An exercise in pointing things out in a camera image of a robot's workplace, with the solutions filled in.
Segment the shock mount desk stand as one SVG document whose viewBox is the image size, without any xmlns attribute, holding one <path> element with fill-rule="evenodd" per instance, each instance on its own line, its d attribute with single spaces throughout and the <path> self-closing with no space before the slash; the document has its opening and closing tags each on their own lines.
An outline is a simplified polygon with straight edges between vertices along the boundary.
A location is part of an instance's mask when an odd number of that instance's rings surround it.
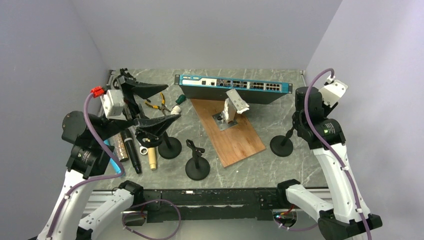
<svg viewBox="0 0 424 240">
<path fill-rule="evenodd" d="M 157 148 L 159 155 L 164 159 L 174 159 L 182 152 L 181 142 L 175 137 L 168 136 L 166 132 L 153 140 L 150 140 L 146 133 L 137 132 L 136 139 L 143 147 Z"/>
</svg>

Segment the yellow foam microphone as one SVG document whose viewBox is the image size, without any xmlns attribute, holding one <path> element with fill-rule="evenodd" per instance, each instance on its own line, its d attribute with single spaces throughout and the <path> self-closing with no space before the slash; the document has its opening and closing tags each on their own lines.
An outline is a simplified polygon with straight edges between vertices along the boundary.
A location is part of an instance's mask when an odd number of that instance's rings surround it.
<svg viewBox="0 0 424 240">
<path fill-rule="evenodd" d="M 148 162 L 149 167 L 151 170 L 157 169 L 157 156 L 156 156 L 156 149 L 154 147 L 150 147 L 147 149 L 147 156 L 148 156 Z"/>
</svg>

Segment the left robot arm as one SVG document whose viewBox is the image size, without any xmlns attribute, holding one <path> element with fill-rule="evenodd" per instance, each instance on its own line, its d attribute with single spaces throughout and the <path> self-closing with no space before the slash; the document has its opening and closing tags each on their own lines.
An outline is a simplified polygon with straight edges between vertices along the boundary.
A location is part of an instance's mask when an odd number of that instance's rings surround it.
<svg viewBox="0 0 424 240">
<path fill-rule="evenodd" d="M 61 192 L 48 221 L 36 236 L 38 240 L 94 240 L 119 213 L 137 210 L 148 203 L 144 188 L 126 180 L 100 207 L 83 214 L 97 182 L 110 179 L 106 174 L 110 162 L 120 170 L 113 178 L 125 174 L 114 147 L 106 145 L 105 140 L 134 127 L 142 146 L 157 147 L 166 130 L 180 117 L 169 114 L 149 118 L 136 102 L 136 98 L 149 99 L 167 87 L 137 81 L 122 68 L 110 85 L 90 91 L 81 111 L 64 117 L 61 138 L 72 148 Z"/>
</svg>

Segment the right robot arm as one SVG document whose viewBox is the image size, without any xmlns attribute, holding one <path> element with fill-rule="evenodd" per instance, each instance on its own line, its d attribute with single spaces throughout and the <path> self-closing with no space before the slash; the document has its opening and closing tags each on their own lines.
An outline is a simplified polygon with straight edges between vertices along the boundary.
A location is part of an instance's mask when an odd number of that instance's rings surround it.
<svg viewBox="0 0 424 240">
<path fill-rule="evenodd" d="M 332 203 L 307 190 L 296 179 L 280 182 L 275 200 L 282 207 L 295 205 L 316 221 L 326 240 L 346 240 L 382 227 L 383 221 L 371 213 L 356 185 L 347 155 L 346 139 L 340 124 L 328 118 L 332 108 L 324 103 L 315 87 L 299 87 L 295 91 L 293 127 L 305 140 L 318 160 Z"/>
</svg>

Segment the clip desk mic stand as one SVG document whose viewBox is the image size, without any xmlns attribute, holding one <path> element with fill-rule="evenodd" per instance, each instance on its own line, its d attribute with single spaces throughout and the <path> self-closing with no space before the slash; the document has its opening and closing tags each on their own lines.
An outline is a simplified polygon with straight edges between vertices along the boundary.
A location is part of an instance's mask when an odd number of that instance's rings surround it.
<svg viewBox="0 0 424 240">
<path fill-rule="evenodd" d="M 205 149 L 195 146 L 194 142 L 190 139 L 186 140 L 186 145 L 192 150 L 192 157 L 185 165 L 186 175 L 194 181 L 204 180 L 211 170 L 209 162 L 202 157 Z"/>
</svg>

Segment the blue foam microphone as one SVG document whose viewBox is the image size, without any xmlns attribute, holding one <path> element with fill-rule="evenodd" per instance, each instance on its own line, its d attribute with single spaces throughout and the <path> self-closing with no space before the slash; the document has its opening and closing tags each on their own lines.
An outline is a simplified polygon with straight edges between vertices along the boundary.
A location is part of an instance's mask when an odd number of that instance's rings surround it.
<svg viewBox="0 0 424 240">
<path fill-rule="evenodd" d="M 112 145 L 110 144 L 110 142 L 109 142 L 109 140 L 108 139 L 105 139 L 104 141 L 103 141 L 108 147 L 111 147 Z M 121 174 L 121 169 L 120 169 L 120 167 L 116 164 L 116 162 L 112 159 L 112 158 L 110 158 L 110 160 L 109 160 L 109 164 L 112 166 L 112 168 L 114 169 L 114 171 L 115 171 L 115 173 L 116 174 Z"/>
</svg>

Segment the white hinged bracket fixture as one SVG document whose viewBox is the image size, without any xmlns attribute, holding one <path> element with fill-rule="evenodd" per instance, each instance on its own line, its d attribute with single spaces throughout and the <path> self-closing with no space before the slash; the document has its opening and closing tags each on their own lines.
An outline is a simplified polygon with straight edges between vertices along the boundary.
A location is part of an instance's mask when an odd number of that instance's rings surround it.
<svg viewBox="0 0 424 240">
<path fill-rule="evenodd" d="M 237 125 L 236 116 L 250 109 L 250 106 L 242 99 L 236 89 L 227 91 L 226 95 L 227 98 L 224 101 L 223 110 L 212 116 L 220 131 Z"/>
</svg>

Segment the wooden board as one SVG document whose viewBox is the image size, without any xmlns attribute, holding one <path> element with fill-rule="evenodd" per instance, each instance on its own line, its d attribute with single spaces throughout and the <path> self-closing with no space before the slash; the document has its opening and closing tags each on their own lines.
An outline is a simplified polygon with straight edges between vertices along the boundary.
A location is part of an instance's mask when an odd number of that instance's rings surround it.
<svg viewBox="0 0 424 240">
<path fill-rule="evenodd" d="M 223 101 L 191 99 L 199 120 L 205 129 L 224 168 L 256 155 L 266 149 L 248 118 L 237 114 L 236 125 L 221 129 L 213 116 L 224 109 Z"/>
</svg>

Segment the silver mesh glitter microphone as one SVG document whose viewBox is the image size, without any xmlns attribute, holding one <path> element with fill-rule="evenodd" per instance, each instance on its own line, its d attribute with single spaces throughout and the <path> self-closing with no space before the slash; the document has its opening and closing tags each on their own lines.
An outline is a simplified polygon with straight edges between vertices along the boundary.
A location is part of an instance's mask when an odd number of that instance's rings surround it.
<svg viewBox="0 0 424 240">
<path fill-rule="evenodd" d="M 111 137 L 112 145 L 114 146 L 114 153 L 121 163 L 129 160 L 128 153 L 125 148 L 124 140 L 120 133 Z"/>
</svg>

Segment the yellow handled pliers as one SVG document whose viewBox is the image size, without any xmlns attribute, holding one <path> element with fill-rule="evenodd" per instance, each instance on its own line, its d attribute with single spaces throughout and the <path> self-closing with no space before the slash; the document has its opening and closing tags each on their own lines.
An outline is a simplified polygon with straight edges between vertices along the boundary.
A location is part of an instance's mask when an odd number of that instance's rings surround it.
<svg viewBox="0 0 424 240">
<path fill-rule="evenodd" d="M 148 99 L 144 101 L 144 104 L 151 109 L 160 110 L 162 112 L 162 114 L 165 116 L 166 112 L 171 113 L 171 110 L 166 107 L 166 98 L 165 98 L 164 94 L 162 92 L 160 92 L 159 94 L 160 94 L 160 97 L 161 97 L 161 104 L 160 105 L 152 104 L 151 101 L 148 100 Z"/>
</svg>

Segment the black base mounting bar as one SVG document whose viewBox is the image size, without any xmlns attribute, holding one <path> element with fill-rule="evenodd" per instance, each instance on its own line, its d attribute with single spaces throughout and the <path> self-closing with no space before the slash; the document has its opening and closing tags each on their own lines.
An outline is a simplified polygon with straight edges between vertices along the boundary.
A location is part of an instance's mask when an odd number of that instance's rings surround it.
<svg viewBox="0 0 424 240">
<path fill-rule="evenodd" d="M 131 207 L 146 214 L 148 223 L 164 221 L 255 219 L 271 221 L 274 215 L 294 212 L 276 187 L 146 189 L 145 205 Z"/>
</svg>

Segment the black handheld microphone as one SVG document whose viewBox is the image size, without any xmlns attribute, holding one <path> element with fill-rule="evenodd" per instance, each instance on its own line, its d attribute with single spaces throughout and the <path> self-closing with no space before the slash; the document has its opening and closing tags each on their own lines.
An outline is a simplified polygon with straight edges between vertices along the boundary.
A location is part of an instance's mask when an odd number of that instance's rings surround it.
<svg viewBox="0 0 424 240">
<path fill-rule="evenodd" d="M 125 129 L 121 132 L 121 136 L 124 142 L 125 149 L 131 164 L 137 174 L 142 174 L 142 166 L 137 154 L 137 150 L 134 144 L 132 133 L 129 129 Z"/>
</svg>

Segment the blue network switch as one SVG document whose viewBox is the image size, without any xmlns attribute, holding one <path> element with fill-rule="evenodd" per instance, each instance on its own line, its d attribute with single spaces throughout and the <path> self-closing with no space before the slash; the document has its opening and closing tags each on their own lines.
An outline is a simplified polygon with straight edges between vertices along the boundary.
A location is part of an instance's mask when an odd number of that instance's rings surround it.
<svg viewBox="0 0 424 240">
<path fill-rule="evenodd" d="M 176 74 L 174 84 L 188 99 L 223 101 L 228 91 L 236 90 L 248 104 L 268 105 L 293 93 L 291 83 L 231 77 Z"/>
</svg>

